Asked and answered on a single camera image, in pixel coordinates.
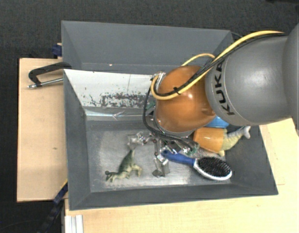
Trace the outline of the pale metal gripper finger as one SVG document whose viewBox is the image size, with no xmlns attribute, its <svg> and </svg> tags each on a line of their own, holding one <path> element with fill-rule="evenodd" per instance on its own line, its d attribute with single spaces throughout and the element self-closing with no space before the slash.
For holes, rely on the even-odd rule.
<svg viewBox="0 0 299 233">
<path fill-rule="evenodd" d="M 145 134 L 143 132 L 138 132 L 133 135 L 128 136 L 128 147 L 130 150 L 134 150 L 137 146 L 143 146 L 147 144 L 150 139 L 149 134 Z"/>
<path fill-rule="evenodd" d="M 157 178 L 166 177 L 167 174 L 170 173 L 169 160 L 166 159 L 161 154 L 155 153 L 154 163 L 155 163 L 156 169 L 152 172 L 152 174 L 155 177 L 157 177 Z"/>
</svg>

